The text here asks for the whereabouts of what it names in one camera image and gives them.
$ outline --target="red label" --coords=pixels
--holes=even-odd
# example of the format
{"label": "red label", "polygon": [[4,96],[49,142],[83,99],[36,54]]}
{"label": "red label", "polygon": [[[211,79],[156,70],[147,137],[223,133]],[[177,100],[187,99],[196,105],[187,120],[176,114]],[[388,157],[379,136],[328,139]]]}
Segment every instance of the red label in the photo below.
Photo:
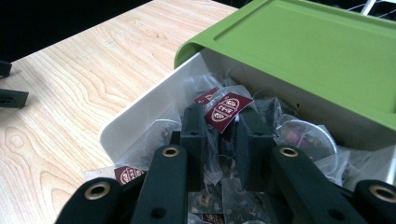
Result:
{"label": "red label", "polygon": [[244,96],[228,93],[205,115],[206,122],[223,133],[235,116],[253,102]]}
{"label": "red label", "polygon": [[138,178],[145,172],[128,166],[122,166],[120,168],[114,169],[114,173],[116,174],[117,181],[119,181],[121,185],[125,185],[128,182]]}
{"label": "red label", "polygon": [[213,88],[212,90],[207,91],[207,92],[205,92],[205,93],[199,95],[198,97],[196,97],[196,98],[194,99],[194,102],[197,103],[197,104],[204,104],[204,105],[206,105],[207,103],[210,102],[210,98],[212,97],[213,93],[215,93],[217,90],[218,90],[218,88],[215,87],[215,88]]}
{"label": "red label", "polygon": [[202,221],[212,224],[224,224],[224,216],[217,214],[203,214]]}

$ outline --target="packaged item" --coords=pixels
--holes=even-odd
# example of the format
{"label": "packaged item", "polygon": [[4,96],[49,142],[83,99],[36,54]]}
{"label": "packaged item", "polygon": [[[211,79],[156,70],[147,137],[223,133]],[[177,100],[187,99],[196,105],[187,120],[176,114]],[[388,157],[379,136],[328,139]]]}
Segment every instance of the packaged item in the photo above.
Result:
{"label": "packaged item", "polygon": [[219,166],[219,132],[206,125],[207,156],[204,164],[204,179],[206,184],[217,185],[223,176]]}
{"label": "packaged item", "polygon": [[343,173],[349,159],[348,151],[338,151],[329,157],[315,161],[315,165],[334,184],[343,186]]}
{"label": "packaged item", "polygon": [[294,116],[280,116],[276,126],[278,145],[302,150],[312,161],[319,161],[337,152],[336,144],[326,130]]}
{"label": "packaged item", "polygon": [[247,221],[268,223],[270,218],[265,212],[260,193],[242,190],[238,178],[222,179],[223,213],[226,223],[236,224]]}
{"label": "packaged item", "polygon": [[255,94],[253,99],[262,121],[268,125],[272,133],[276,132],[280,116],[284,114],[297,116],[296,108],[286,105],[277,97],[261,97],[259,94]]}
{"label": "packaged item", "polygon": [[222,214],[221,186],[205,185],[201,192],[189,192],[188,211],[194,214]]}
{"label": "packaged item", "polygon": [[391,185],[395,183],[396,160],[394,158],[396,146],[385,147],[376,151],[346,147],[339,147],[338,149],[350,153],[343,174],[344,188],[354,190],[356,184],[365,179],[381,180]]}
{"label": "packaged item", "polygon": [[142,136],[130,146],[117,161],[117,165],[147,171],[155,150],[169,144],[172,132],[180,129],[181,119],[178,109],[175,104],[170,105],[167,111],[159,119],[156,119]]}

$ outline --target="plastic wrap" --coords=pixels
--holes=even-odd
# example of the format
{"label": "plastic wrap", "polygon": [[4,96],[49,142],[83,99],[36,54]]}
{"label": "plastic wrap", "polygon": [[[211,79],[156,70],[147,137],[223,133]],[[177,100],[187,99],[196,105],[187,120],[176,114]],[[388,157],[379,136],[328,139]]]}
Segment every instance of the plastic wrap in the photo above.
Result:
{"label": "plastic wrap", "polygon": [[375,151],[339,147],[340,151],[350,153],[343,174],[343,187],[354,190],[359,181],[375,179],[394,184],[396,170],[396,146]]}
{"label": "plastic wrap", "polygon": [[257,93],[253,99],[259,116],[264,123],[268,124],[272,133],[276,132],[277,121],[282,115],[297,116],[296,108],[286,105],[277,97],[264,97]]}
{"label": "plastic wrap", "polygon": [[167,111],[156,119],[151,126],[130,146],[117,165],[126,165],[147,171],[158,147],[169,144],[173,131],[181,128],[181,119],[176,105],[170,105]]}
{"label": "plastic wrap", "polygon": [[[207,112],[209,112],[209,110],[213,106],[215,106],[215,104],[229,92],[232,92],[232,93],[247,97],[248,99],[252,99],[252,97],[251,97],[250,93],[248,92],[248,90],[242,85],[224,87],[221,90],[216,91],[212,95],[212,98],[210,99],[210,102],[207,105],[205,105],[205,114],[207,114]],[[256,109],[256,106],[254,104],[250,104],[250,106],[252,106],[254,109]]]}
{"label": "plastic wrap", "polygon": [[337,152],[336,144],[327,131],[291,115],[280,116],[276,134],[274,140],[278,145],[297,147],[312,161],[319,161]]}
{"label": "plastic wrap", "polygon": [[205,185],[201,192],[189,192],[188,211],[194,214],[222,214],[221,186]]}
{"label": "plastic wrap", "polygon": [[208,222],[202,221],[197,215],[188,213],[187,224],[208,224]]}
{"label": "plastic wrap", "polygon": [[221,185],[226,223],[269,222],[270,218],[263,208],[261,197],[258,196],[260,193],[242,190],[238,178],[222,179]]}
{"label": "plastic wrap", "polygon": [[116,166],[108,166],[96,170],[90,170],[90,171],[84,171],[84,180],[85,182],[93,180],[97,177],[107,177],[107,178],[112,178],[116,179],[116,176],[114,174],[114,169],[116,169]]}
{"label": "plastic wrap", "polygon": [[347,167],[349,159],[348,151],[338,151],[329,157],[315,161],[315,165],[319,170],[338,186],[343,186],[343,173]]}
{"label": "plastic wrap", "polygon": [[219,166],[219,132],[210,125],[207,129],[207,156],[204,164],[204,178],[206,184],[218,184],[223,176]]}
{"label": "plastic wrap", "polygon": [[235,172],[236,122],[232,121],[219,138],[219,165],[223,178],[232,178]]}
{"label": "plastic wrap", "polygon": [[221,84],[211,74],[191,77],[191,82],[196,95],[212,90],[213,88],[222,88]]}
{"label": "plastic wrap", "polygon": [[224,79],[222,80],[222,84],[224,87],[236,86],[237,82],[233,77],[238,77],[238,79],[244,79],[245,83],[249,83],[249,79],[245,68],[241,65],[234,65],[225,73]]}

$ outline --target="wooden table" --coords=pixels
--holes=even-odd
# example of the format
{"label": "wooden table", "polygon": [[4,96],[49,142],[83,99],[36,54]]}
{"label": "wooden table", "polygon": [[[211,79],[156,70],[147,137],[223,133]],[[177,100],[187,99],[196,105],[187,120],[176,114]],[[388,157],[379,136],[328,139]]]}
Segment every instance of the wooden table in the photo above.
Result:
{"label": "wooden table", "polygon": [[157,0],[13,63],[2,89],[29,91],[0,108],[1,223],[52,223],[84,182],[112,165],[100,129],[173,70],[177,49],[235,8]]}

